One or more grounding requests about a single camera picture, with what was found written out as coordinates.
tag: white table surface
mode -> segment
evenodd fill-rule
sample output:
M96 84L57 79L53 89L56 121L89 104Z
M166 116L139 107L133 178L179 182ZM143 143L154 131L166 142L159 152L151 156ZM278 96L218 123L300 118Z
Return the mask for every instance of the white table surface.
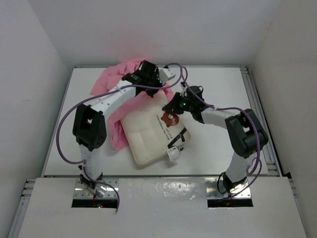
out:
M75 178L38 178L19 238L305 238L286 177L259 177L253 207L208 208L203 178L119 180L120 207L72 208Z
M91 96L90 91L103 70L104 68L74 69L61 115L64 115L79 101ZM188 73L190 85L204 87L203 97L206 102L217 107L250 108L240 68L188 67ZM181 87L177 85L172 90L181 91ZM72 134L74 117L75 112L66 119L60 134L60 143L62 151L68 159L79 161L81 160L80 150ZM130 148L126 147L119 152L114 151L109 142L110 136L108 136L100 148L100 155L103 158L101 162L103 174L105 176L206 176L219 175L225 171L233 154L227 131L213 125L200 124L192 119L190 113L181 115L181 120L192 137L175 165L171 165L166 157L147 167L140 168L135 163ZM262 174L267 174L263 153L261 153L261 160L263 161ZM80 173L76 165L67 164L59 156L54 138L44 174L46 176L72 176Z

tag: cable connector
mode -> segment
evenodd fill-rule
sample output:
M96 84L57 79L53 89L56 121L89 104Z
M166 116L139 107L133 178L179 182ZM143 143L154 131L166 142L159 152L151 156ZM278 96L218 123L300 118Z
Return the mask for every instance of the cable connector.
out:
M158 71L158 75L162 85L166 84L167 81L175 78L176 76L176 74L172 70L170 70L170 68L161 68Z

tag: white wall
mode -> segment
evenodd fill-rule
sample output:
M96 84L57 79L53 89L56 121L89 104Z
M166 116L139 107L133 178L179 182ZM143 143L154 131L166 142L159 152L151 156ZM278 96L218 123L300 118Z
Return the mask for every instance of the white wall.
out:
M27 0L0 0L0 237L41 175L69 72Z
M317 237L317 1L285 0L257 55L256 86L283 166Z
M249 64L280 0L29 0L69 65Z

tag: white base panel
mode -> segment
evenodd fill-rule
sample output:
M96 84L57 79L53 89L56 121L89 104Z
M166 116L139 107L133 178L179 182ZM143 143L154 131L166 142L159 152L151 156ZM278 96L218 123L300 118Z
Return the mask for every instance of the white base panel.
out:
M38 178L19 238L306 237L287 178L258 178L254 206L239 208L208 208L204 178L186 178L181 188L178 181L120 179L115 213L71 208L75 178Z

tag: cream pillow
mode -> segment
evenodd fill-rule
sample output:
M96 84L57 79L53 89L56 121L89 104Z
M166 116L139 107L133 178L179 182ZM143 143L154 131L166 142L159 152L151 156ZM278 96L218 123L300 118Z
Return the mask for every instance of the cream pillow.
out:
M135 110L121 120L134 159L146 165L168 155L173 161L179 156L190 133L176 114L162 111L168 101L159 91L142 109Z

